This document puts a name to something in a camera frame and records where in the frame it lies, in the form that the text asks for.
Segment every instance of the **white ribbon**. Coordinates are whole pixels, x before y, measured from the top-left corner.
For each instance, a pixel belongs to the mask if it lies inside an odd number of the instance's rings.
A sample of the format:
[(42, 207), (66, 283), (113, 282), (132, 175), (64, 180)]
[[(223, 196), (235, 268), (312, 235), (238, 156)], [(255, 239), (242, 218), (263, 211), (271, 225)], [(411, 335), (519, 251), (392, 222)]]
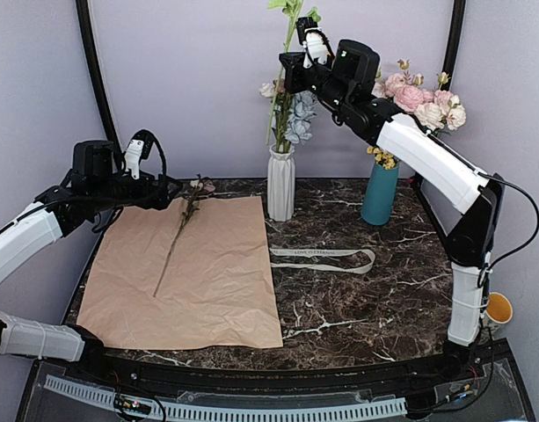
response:
[(364, 253), (371, 260), (370, 263), (365, 266), (358, 266), (356, 268), (339, 268), (338, 266), (327, 266), (324, 264), (275, 264), (271, 263), (272, 268), (308, 268), (315, 271), (334, 271), (338, 273), (353, 273), (353, 274), (366, 274), (371, 271), (373, 264), (375, 263), (376, 255), (370, 249), (273, 249), (269, 251), (276, 257), (348, 257), (356, 253)]

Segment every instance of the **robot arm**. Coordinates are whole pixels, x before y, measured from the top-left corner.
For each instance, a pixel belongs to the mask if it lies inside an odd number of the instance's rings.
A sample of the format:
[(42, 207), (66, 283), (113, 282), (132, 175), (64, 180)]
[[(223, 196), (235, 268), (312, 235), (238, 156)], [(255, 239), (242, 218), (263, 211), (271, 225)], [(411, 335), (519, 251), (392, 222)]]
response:
[(440, 238), (454, 273), (448, 340), (457, 347), (469, 346), (477, 337), (488, 293), (484, 270), (503, 195), (503, 188), (493, 180), (499, 176), (486, 177), (412, 116), (387, 99), (373, 96), (380, 58), (370, 47), (342, 40), (334, 55), (311, 18), (300, 18), (297, 30), (304, 52), (280, 55), (287, 91), (313, 92), (337, 125), (345, 124), (368, 144), (410, 165), (463, 215)]
[[(163, 174), (154, 178), (140, 171), (156, 144)], [(39, 195), (15, 220), (0, 230), (0, 284), (38, 251), (109, 209), (137, 206), (165, 209), (182, 185), (167, 177), (163, 151), (156, 137), (138, 132), (113, 173), (113, 145), (81, 142), (74, 148), (72, 169), (59, 186)], [(0, 354), (77, 361), (100, 341), (81, 327), (41, 324), (0, 311)]]

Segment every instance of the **black frame pole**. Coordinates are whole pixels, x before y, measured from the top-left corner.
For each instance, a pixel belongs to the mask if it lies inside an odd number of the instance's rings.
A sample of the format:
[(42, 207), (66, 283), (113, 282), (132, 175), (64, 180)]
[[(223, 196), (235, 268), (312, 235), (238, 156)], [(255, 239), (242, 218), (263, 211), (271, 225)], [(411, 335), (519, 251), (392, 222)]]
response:
[[(453, 3), (453, 15), (451, 18), (451, 26), (448, 32), (448, 42), (447, 49), (445, 50), (445, 61), (443, 62), (443, 72), (448, 73), (451, 77), (449, 78), (446, 84), (441, 86), (442, 90), (448, 91), (451, 86), (451, 80), (455, 73), (456, 57), (459, 50), (459, 44), (461, 42), (461, 33), (463, 32), (463, 22), (464, 22), (464, 10), (466, 8), (466, 0), (455, 0)], [(439, 235), (441, 243), (445, 246), (447, 240), (447, 235), (443, 230), (441, 223), (435, 216), (431, 204), (426, 196), (421, 191), (421, 186), (424, 182), (424, 178), (416, 173), (412, 178), (412, 187), (416, 196), (418, 197), (419, 202), (422, 207), (425, 209), (427, 216), (431, 220), (435, 231)]]
[(461, 42), (461, 33), (463, 32), (465, 7), (466, 0), (455, 0), (453, 3), (453, 17), (451, 18), (447, 50), (445, 51), (445, 62), (443, 63), (443, 71), (448, 73), (451, 78), (449, 78), (446, 84), (441, 86), (441, 89), (444, 91), (448, 91), (451, 86), (452, 76), (455, 73), (456, 56)]
[(77, 19), (79, 21), (79, 30), (82, 34), (82, 42), (84, 44), (85, 60), (87, 61), (87, 69), (90, 72), (91, 84), (93, 85), (93, 94), (97, 101), (97, 107), (103, 123), (103, 129), (108, 141), (113, 142), (115, 150), (114, 160), (117, 167), (120, 168), (121, 150), (119, 137), (114, 126), (111, 107), (107, 100), (105, 84), (99, 67), (99, 59), (97, 48), (95, 47), (95, 39), (91, 28), (91, 14), (87, 0), (76, 0)]

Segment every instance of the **green leaf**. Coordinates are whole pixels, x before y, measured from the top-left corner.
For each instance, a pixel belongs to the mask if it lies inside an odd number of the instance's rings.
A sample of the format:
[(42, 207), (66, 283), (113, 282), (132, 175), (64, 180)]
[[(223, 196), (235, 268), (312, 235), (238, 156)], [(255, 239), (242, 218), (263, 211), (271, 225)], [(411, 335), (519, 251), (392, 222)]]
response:
[(296, 14), (298, 7), (300, 6), (300, 3), (298, 0), (285, 0), (285, 2), (287, 4), (283, 8), (283, 13), (286, 14), (288, 17), (293, 18)]
[(269, 0), (267, 9), (277, 9), (278, 7), (287, 7), (287, 0)]
[(309, 18), (313, 18), (314, 22), (319, 22), (319, 21), (322, 20), (322, 17), (320, 15), (318, 15), (318, 8), (317, 7), (313, 7), (312, 9), (310, 9), (310, 11), (308, 12), (308, 14), (306, 16), (308, 16)]

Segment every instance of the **marble table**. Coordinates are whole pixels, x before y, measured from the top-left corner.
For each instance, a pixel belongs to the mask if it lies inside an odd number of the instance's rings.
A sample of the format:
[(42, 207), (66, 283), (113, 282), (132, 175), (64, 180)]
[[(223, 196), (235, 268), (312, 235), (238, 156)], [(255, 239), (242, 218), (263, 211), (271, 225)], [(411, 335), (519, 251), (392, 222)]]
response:
[[(217, 198), (259, 195), (264, 180), (217, 180)], [(412, 188), (400, 180), (388, 224), (373, 227), (360, 216), (367, 180), (297, 180), (289, 222), (266, 216), (270, 247), (361, 249), (376, 254), (365, 275), (273, 269), (284, 346), (279, 349), (214, 346), (192, 351), (107, 349), (132, 360), (187, 367), (240, 370), (324, 369), (408, 360), (441, 352), (450, 319), (451, 272), (433, 226)], [(276, 258), (359, 266), (345, 258)], [(75, 323), (91, 266), (81, 279), (66, 321)]]

